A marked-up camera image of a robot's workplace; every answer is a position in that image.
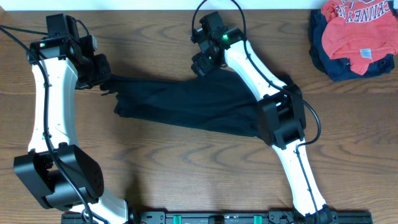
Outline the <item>black t-shirt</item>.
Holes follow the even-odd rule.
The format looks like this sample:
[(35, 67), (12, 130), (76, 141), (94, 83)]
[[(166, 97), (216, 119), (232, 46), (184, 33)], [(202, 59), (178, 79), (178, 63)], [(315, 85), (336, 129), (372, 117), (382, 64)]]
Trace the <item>black t-shirt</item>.
[(182, 82), (112, 75), (100, 89), (115, 94), (114, 112), (186, 128), (260, 137), (257, 101), (241, 77), (228, 70)]

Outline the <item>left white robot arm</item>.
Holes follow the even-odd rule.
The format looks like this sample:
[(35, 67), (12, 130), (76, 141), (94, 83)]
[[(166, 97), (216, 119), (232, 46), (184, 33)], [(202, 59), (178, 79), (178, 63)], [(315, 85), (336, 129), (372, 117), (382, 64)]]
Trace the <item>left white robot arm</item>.
[(47, 33), (27, 58), (35, 79), (34, 130), (14, 171), (38, 204), (63, 212), (63, 223), (128, 223), (127, 202), (104, 186), (100, 165), (85, 153), (75, 128), (75, 92), (108, 80), (107, 58), (93, 34), (80, 36), (72, 16), (47, 16)]

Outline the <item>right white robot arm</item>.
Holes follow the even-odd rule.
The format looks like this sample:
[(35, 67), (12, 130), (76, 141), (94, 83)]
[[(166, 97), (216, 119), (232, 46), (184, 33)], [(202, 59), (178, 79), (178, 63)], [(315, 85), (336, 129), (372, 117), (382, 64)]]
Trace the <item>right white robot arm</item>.
[(200, 19), (192, 30), (192, 42), (200, 52), (192, 70), (206, 75), (221, 67), (232, 68), (254, 95), (263, 141), (278, 155), (293, 196), (294, 223), (333, 223), (335, 218), (313, 176), (305, 140), (305, 108), (300, 88), (276, 77), (256, 55), (246, 30), (229, 29), (218, 12)]

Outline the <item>navy blue garment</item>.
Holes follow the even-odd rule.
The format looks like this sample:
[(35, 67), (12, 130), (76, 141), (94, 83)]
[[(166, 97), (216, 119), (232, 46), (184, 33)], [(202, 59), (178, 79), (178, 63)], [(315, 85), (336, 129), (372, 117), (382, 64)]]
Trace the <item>navy blue garment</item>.
[(385, 73), (390, 73), (394, 69), (394, 56), (392, 54), (387, 54), (384, 58), (371, 63), (363, 75), (351, 70), (350, 61), (347, 58), (330, 59), (322, 46), (322, 35), (326, 25), (325, 16), (320, 10), (310, 11), (308, 27), (309, 54), (315, 68), (327, 74), (334, 82), (379, 77)]

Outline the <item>red printed t-shirt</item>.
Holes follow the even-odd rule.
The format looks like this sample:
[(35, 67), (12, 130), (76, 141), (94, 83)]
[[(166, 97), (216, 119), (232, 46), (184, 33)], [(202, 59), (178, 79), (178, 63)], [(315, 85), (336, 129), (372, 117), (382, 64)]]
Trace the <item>red printed t-shirt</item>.
[(370, 64), (397, 54), (397, 1), (329, 0), (321, 8), (327, 25), (322, 47), (330, 59), (347, 58), (364, 75)]

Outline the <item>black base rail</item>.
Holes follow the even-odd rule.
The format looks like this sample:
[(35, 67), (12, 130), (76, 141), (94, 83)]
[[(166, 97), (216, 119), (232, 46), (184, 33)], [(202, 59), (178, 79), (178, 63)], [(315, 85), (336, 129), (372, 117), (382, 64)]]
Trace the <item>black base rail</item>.
[[(312, 217), (303, 217), (296, 212), (271, 210), (266, 213), (170, 213), (142, 212), (137, 218), (129, 217), (126, 223), (141, 224), (290, 224), (314, 223)], [(329, 224), (373, 224), (369, 212), (335, 212), (319, 214), (319, 223)]]

